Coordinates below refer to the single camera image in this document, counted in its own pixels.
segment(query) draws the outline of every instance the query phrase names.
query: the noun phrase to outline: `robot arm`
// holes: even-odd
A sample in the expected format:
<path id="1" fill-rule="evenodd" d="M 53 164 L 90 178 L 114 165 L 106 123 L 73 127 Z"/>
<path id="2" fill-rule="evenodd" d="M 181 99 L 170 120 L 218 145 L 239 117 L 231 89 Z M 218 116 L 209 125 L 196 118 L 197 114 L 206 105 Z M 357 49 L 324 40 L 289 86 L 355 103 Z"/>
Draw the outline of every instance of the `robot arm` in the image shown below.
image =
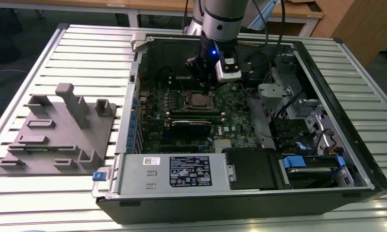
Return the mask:
<path id="1" fill-rule="evenodd" d="M 263 15 L 267 17 L 276 1 L 260 1 L 264 5 Z M 255 13 L 244 17 L 248 11 Z M 186 60 L 185 66 L 204 87 L 204 93 L 241 77 L 235 51 L 236 37 L 243 23 L 251 23 L 255 28 L 255 15 L 259 13 L 253 2 L 248 0 L 194 1 L 193 18 L 186 33 L 200 35 L 200 48 L 197 56 Z"/>

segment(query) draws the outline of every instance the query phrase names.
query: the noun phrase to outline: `gray vertical peg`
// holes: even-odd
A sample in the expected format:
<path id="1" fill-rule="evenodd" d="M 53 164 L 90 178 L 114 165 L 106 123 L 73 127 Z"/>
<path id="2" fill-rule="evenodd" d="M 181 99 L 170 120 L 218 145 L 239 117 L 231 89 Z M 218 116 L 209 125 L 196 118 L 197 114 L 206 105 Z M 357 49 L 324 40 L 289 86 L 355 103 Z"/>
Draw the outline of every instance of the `gray vertical peg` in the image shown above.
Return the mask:
<path id="1" fill-rule="evenodd" d="M 69 83 L 58 83 L 56 88 L 56 95 L 64 100 L 65 107 L 80 127 L 80 129 L 89 128 L 90 124 L 82 111 L 82 106 L 78 104 L 77 98 L 73 94 L 73 85 Z"/>

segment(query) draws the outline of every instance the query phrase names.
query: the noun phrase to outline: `floor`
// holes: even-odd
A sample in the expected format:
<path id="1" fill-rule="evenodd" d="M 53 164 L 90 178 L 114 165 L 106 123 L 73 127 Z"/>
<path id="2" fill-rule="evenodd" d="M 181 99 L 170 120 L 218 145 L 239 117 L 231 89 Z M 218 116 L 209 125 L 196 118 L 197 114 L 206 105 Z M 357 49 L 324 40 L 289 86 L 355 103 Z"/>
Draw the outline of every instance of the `floor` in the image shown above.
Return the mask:
<path id="1" fill-rule="evenodd" d="M 1 64 L 0 70 L 15 69 L 29 71 L 36 59 L 45 47 L 45 44 L 54 32 L 58 23 L 125 26 L 126 17 L 105 13 L 61 12 L 45 11 L 45 18 L 38 19 L 33 10 L 18 10 L 18 20 L 22 25 L 22 32 L 13 36 L 14 43 L 21 51 L 21 57 L 9 64 Z M 181 17 L 141 16 L 141 26 L 146 28 L 181 28 Z M 367 67 L 367 71 L 387 94 L 387 59 L 379 54 Z M 0 116 L 6 105 L 23 81 L 25 74 L 18 72 L 0 72 Z"/>

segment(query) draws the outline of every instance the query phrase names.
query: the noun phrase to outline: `silver metal bracket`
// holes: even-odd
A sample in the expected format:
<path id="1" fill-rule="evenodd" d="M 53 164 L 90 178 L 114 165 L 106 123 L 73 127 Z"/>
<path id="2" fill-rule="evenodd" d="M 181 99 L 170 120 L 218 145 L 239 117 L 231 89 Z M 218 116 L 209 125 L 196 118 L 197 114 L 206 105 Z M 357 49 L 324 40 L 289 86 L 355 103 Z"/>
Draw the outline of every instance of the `silver metal bracket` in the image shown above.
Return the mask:
<path id="1" fill-rule="evenodd" d="M 146 43 L 146 34 L 134 33 L 132 35 L 132 40 L 130 40 L 132 52 L 138 52 L 140 50 L 142 50 L 145 43 Z"/>
<path id="2" fill-rule="evenodd" d="M 235 175 L 235 167 L 233 167 L 233 165 L 226 165 L 226 170 L 228 170 L 229 182 L 235 182 L 236 181 L 236 175 Z"/>

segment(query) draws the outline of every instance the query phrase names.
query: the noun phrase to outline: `blue latch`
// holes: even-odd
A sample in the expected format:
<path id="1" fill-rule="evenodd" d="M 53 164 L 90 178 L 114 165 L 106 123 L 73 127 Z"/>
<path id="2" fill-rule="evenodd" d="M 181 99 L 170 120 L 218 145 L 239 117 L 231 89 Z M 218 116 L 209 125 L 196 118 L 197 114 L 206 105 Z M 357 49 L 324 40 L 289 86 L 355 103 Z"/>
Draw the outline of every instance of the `blue latch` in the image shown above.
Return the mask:
<path id="1" fill-rule="evenodd" d="M 128 137 L 129 137 L 130 139 L 133 139 L 133 137 L 134 137 L 134 132 L 133 132 L 133 131 L 129 131 L 129 132 L 128 132 Z"/>
<path id="2" fill-rule="evenodd" d="M 341 156 L 339 156 L 336 158 L 336 161 L 337 161 L 337 164 L 340 165 L 340 167 L 345 165 L 345 161 L 344 161 L 344 158 Z"/>
<path id="3" fill-rule="evenodd" d="M 287 156 L 283 158 L 284 168 L 304 168 L 305 162 L 301 156 Z"/>
<path id="4" fill-rule="evenodd" d="M 130 129 L 134 129 L 134 126 L 136 126 L 136 123 L 130 122 L 130 124 L 129 124 Z"/>
<path id="5" fill-rule="evenodd" d="M 93 172 L 93 181 L 106 181 L 108 173 L 106 172 Z"/>

